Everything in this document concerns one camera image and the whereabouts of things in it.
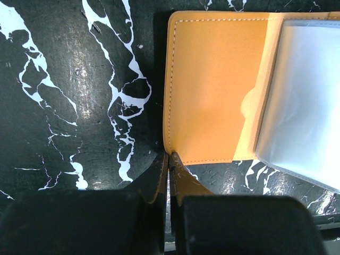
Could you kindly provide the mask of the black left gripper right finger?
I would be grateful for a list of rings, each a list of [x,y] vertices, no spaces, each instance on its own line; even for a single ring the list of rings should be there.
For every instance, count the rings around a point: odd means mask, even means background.
[[[325,254],[319,231],[291,197],[217,195],[169,158],[171,225],[178,254]]]

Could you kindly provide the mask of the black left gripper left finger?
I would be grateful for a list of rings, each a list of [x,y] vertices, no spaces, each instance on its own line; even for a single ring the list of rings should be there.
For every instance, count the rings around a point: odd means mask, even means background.
[[[168,154],[119,190],[22,195],[1,218],[1,254],[163,254]]]

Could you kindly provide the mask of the orange leather card holder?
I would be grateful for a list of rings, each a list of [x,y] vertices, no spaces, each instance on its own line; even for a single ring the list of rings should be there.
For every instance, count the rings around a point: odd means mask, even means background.
[[[163,140],[186,165],[258,159],[339,192],[339,13],[173,13]]]

